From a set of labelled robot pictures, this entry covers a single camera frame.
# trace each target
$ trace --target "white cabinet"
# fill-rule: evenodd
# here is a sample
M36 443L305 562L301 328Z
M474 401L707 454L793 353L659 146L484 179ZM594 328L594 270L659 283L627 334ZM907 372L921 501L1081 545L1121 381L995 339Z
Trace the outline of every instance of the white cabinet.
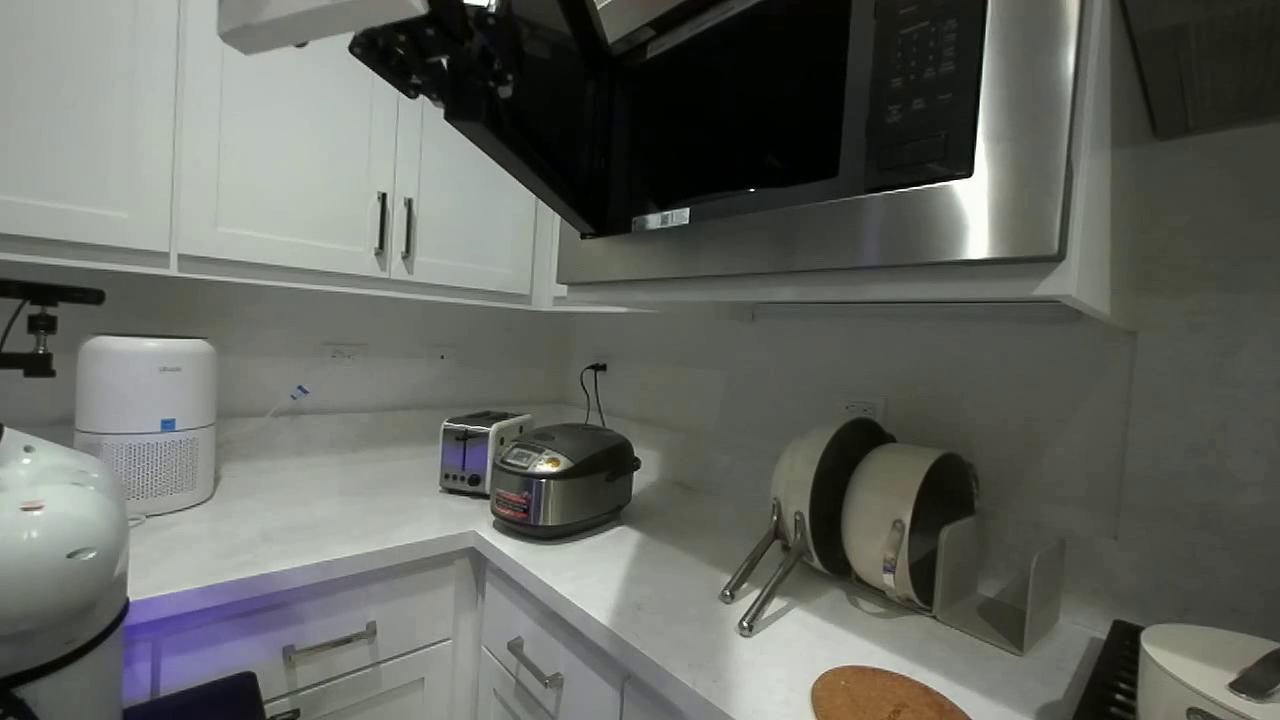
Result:
M482 646L478 720L553 720L553 712L489 646Z
M427 694L431 703L423 709L446 709L436 712L446 720L458 684L453 577L458 569L448 562L408 562L128 627L128 701L174 694L220 676L252 671L265 701L293 694L305 701L305 709L349 709L337 703L337 694L363 693L378 701L362 701L362 712L354 716L385 720L378 712L380 703L401 709L408 703L401 694ZM414 653L427 656L414 667L388 667ZM326 693L342 676L354 676L354 693Z
M397 95L318 39L239 54L217 3L186 3L175 170L182 257L312 270L385 270Z
M627 676L626 684L626 720L682 720L665 694Z
M401 103L401 263L414 278L531 293L535 201L436 103Z
M175 3L0 3L0 236L167 248Z
M239 54L217 3L186 3L186 258L531 293L531 196L349 37Z
M619 720L619 667L498 572L484 577L482 599L482 656L484 653L512 676L521 686L518 701L557 720Z
M342 676L332 684L269 703L269 716L293 720L458 720L453 716L453 645Z

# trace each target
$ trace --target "upper cabinet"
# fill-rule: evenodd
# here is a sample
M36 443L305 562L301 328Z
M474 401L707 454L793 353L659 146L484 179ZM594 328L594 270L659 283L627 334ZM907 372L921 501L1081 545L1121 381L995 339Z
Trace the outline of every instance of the upper cabinet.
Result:
M182 257L528 297L531 196L431 103L349 37L239 54L186 9Z
M175 3L0 3L0 232L167 248Z
M349 39L239 54L217 3L186 3L182 257L380 270L392 241L397 95Z
M436 103L401 103L401 263L414 278L531 293L535 201Z

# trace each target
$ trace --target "drawer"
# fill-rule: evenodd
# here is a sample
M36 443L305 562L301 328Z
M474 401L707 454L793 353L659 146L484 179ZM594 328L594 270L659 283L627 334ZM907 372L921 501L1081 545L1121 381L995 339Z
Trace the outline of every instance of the drawer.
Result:
M280 720L458 720L453 645L431 645L392 662L318 684L269 703Z
M550 716L619 720L615 662L498 572L484 580L482 645Z
M256 671L286 694L453 637L448 562L397 569L276 593L139 627L154 639L155 693Z

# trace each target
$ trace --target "drawer handle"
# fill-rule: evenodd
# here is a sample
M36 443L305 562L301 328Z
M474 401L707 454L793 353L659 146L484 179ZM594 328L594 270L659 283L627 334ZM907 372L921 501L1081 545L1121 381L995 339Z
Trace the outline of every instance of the drawer handle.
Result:
M528 676L531 676L541 686L553 686L553 693L563 686L563 676L559 676L559 671L544 671L544 667L531 662L531 656L526 656L526 637L512 637L512 639L507 639L507 653L518 656L521 667L528 667Z
M337 639L319 639L319 645L286 645L286 659L295 662L305 656L318 656L318 653L332 653L332 646L349 646L349 645L363 645L363 639L378 639L378 619L367 619L362 631L354 637L337 637Z

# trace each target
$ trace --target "toaster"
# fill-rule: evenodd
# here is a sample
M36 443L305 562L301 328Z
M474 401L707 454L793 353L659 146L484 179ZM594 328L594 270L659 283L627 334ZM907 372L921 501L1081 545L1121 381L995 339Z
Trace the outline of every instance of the toaster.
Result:
M467 412L440 424L440 487L489 494L498 454L528 428L521 412Z

